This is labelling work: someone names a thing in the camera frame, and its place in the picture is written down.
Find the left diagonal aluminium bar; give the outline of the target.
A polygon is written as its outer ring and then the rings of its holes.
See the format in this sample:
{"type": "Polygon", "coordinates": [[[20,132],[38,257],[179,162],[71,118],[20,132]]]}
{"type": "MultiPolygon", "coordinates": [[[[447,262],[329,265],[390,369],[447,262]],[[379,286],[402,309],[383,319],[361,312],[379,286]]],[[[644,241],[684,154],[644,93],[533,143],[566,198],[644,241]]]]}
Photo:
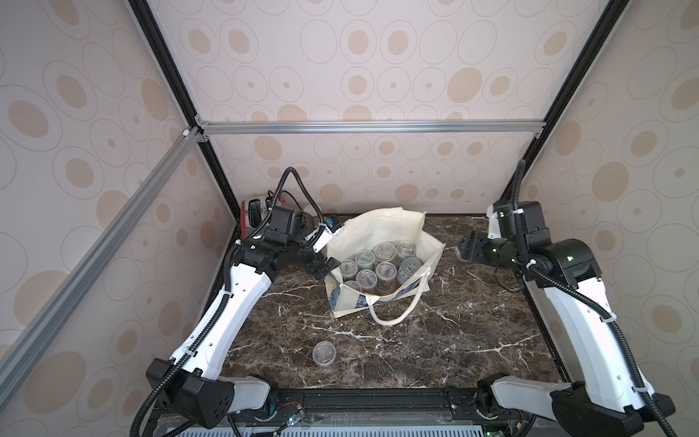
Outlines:
{"type": "Polygon", "coordinates": [[[158,162],[134,195],[118,211],[107,229],[78,265],[67,275],[54,296],[32,320],[1,362],[1,408],[9,402],[90,291],[107,264],[138,225],[187,153],[201,137],[200,127],[190,127],[158,162]]]}

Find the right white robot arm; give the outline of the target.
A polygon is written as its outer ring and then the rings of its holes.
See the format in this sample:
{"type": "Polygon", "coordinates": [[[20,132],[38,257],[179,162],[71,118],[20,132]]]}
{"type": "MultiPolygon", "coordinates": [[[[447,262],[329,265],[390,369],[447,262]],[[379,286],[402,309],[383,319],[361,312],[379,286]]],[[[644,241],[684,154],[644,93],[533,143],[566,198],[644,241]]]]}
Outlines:
{"type": "Polygon", "coordinates": [[[571,436],[633,436],[656,422],[674,436],[672,399],[646,380],[612,312],[601,270],[580,240],[539,246],[491,239],[473,231],[457,249],[460,260],[510,269],[544,292],[560,317],[582,380],[545,383],[504,374],[479,382],[489,413],[512,409],[558,424],[571,436]]]}

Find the red chrome toaster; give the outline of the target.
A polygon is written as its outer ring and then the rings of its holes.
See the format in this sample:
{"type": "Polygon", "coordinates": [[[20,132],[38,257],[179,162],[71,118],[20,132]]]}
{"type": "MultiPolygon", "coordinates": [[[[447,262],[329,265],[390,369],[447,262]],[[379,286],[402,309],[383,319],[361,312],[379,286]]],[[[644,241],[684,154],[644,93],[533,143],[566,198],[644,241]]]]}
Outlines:
{"type": "Polygon", "coordinates": [[[271,202],[273,200],[274,193],[268,191],[267,193],[254,194],[251,197],[246,198],[241,204],[241,238],[245,239],[253,231],[264,222],[271,209],[271,202]]]}

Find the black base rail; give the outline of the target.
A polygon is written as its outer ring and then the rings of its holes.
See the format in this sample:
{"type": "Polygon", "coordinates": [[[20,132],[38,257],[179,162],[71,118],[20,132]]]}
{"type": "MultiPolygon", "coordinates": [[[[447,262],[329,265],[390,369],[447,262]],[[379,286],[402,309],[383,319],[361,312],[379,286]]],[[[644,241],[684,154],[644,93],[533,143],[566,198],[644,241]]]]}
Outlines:
{"type": "Polygon", "coordinates": [[[551,416],[505,408],[477,388],[282,389],[269,406],[222,414],[207,428],[158,407],[147,436],[568,436],[551,416]]]}

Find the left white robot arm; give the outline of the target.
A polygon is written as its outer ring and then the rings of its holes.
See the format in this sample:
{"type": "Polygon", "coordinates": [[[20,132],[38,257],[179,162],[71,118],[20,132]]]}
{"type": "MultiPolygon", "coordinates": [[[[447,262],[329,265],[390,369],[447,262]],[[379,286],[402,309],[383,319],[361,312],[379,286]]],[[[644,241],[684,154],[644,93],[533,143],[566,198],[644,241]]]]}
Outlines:
{"type": "Polygon", "coordinates": [[[147,369],[152,392],[134,417],[131,436],[141,435],[141,427],[158,401],[186,419],[173,434],[194,425],[211,429],[233,412],[233,403],[243,396],[236,393],[233,382],[220,380],[230,346],[273,280],[295,264],[322,280],[340,266],[340,261],[294,241],[280,245],[247,238],[229,250],[224,258],[224,283],[213,304],[169,359],[156,359],[147,369]]]}

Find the cream canvas tote bag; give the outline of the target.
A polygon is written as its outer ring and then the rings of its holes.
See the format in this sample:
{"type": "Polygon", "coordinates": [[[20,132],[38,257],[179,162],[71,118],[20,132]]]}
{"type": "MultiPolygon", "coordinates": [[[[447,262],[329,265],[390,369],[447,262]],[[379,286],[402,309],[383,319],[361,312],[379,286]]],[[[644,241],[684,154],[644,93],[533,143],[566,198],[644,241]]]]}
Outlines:
{"type": "Polygon", "coordinates": [[[384,327],[402,323],[429,291],[446,245],[426,232],[425,215],[375,209],[348,220],[327,254],[340,262],[326,278],[336,318],[369,311],[384,327]]]}

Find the horizontal aluminium frame bar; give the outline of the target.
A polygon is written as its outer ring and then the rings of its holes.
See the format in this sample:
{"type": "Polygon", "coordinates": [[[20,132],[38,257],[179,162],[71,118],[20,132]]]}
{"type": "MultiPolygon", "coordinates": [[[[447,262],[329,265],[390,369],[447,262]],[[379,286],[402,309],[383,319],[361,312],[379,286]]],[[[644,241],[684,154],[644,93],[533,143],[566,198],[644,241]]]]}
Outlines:
{"type": "Polygon", "coordinates": [[[504,133],[542,132],[546,126],[537,119],[483,120],[386,120],[317,122],[211,122],[200,128],[211,135],[335,135],[335,134],[430,134],[430,133],[504,133]]]}

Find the seed jar in bag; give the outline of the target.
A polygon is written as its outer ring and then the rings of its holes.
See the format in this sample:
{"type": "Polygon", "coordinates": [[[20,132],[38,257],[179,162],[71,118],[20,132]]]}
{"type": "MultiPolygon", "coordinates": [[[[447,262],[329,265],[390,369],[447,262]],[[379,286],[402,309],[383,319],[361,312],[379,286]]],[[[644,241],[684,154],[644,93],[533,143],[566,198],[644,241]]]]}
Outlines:
{"type": "Polygon", "coordinates": [[[398,261],[397,247],[390,241],[384,241],[377,244],[372,253],[378,264],[388,262],[395,265],[398,261]]]}
{"type": "Polygon", "coordinates": [[[360,292],[374,294],[378,285],[378,277],[371,269],[362,269],[356,276],[356,282],[360,287],[360,292]]]}
{"type": "Polygon", "coordinates": [[[404,284],[422,267],[422,262],[417,257],[405,258],[398,268],[397,282],[404,284]]]}

